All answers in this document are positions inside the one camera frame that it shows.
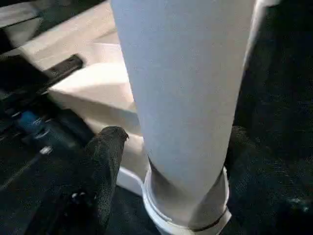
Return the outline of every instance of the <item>white cylinder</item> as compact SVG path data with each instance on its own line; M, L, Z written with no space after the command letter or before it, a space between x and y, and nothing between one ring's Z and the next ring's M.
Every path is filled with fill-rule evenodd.
M112 0L153 165L152 201L172 223L200 227L219 216L199 206L223 168L253 3Z

